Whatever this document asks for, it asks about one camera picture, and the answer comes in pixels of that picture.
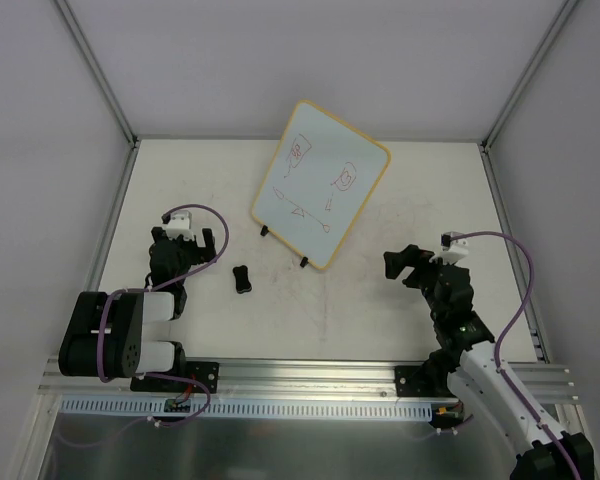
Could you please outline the yellow framed whiteboard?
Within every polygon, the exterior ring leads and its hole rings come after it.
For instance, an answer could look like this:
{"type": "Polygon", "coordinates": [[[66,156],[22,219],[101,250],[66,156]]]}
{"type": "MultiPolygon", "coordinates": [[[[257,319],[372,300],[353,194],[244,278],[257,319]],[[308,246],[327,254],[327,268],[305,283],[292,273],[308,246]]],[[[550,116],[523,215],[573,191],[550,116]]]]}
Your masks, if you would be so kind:
{"type": "Polygon", "coordinates": [[[276,147],[251,215],[309,265],[325,270],[390,162],[384,145],[301,100],[276,147]]]}

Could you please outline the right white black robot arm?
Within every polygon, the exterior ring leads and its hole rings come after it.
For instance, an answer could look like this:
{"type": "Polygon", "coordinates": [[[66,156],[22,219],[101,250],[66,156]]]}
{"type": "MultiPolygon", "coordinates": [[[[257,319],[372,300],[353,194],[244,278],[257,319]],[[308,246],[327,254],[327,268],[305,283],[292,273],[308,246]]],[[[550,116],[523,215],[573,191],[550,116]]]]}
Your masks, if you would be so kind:
{"type": "Polygon", "coordinates": [[[467,251],[451,242],[440,253],[410,244],[385,252],[385,276],[426,301],[439,349],[417,368],[394,370],[400,397],[455,396],[484,432],[513,457],[513,479],[592,479],[594,450],[583,433],[569,433],[531,395],[502,360],[498,343],[475,312],[468,269],[458,266],[467,251]]]}

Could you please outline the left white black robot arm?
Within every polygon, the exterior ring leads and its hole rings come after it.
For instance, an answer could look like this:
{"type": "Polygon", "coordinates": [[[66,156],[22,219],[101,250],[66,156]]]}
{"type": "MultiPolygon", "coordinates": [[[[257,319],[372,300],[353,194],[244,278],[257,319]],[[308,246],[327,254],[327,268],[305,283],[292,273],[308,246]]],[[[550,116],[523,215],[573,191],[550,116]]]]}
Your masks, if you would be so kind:
{"type": "Polygon", "coordinates": [[[176,345],[158,348],[151,362],[142,331],[147,323],[180,318],[188,299],[182,276],[216,256],[215,238],[210,228],[202,230],[202,244],[192,233],[170,237],[160,226],[151,235],[145,288],[79,294],[58,356],[62,375],[115,379],[148,370],[168,390],[188,381],[189,367],[176,357],[176,345]]]}

